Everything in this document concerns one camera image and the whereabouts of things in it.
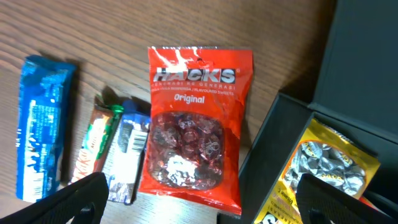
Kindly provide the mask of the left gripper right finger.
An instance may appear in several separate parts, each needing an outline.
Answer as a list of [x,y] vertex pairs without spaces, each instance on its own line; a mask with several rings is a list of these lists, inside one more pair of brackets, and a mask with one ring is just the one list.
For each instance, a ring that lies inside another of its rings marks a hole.
[[299,213],[304,224],[393,224],[394,219],[334,188],[304,174],[296,192]]

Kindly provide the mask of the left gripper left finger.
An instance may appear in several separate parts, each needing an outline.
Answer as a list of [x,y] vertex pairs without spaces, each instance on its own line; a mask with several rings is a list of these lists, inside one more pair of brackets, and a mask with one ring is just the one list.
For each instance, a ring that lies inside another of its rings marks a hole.
[[1,224],[100,223],[109,188],[102,172],[94,172],[53,195],[1,218]]

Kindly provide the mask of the yellow Hacks candy bag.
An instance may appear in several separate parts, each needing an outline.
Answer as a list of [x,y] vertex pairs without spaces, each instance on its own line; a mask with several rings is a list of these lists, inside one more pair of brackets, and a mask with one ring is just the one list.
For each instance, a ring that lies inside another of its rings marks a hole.
[[304,174],[359,199],[379,167],[376,156],[313,118],[254,223],[302,223],[296,192]]

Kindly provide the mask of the black gift box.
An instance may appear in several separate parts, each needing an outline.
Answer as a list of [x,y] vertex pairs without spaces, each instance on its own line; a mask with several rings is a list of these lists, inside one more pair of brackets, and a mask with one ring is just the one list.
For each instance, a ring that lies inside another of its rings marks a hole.
[[376,156],[357,199],[397,222],[397,2],[338,1],[311,103],[279,93],[239,172],[241,216],[254,223],[311,120]]

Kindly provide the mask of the red Hacks candy bag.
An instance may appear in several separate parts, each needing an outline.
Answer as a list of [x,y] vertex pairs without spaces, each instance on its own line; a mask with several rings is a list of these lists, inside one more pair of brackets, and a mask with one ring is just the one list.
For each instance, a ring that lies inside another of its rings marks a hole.
[[240,215],[249,49],[150,47],[150,132],[139,191]]

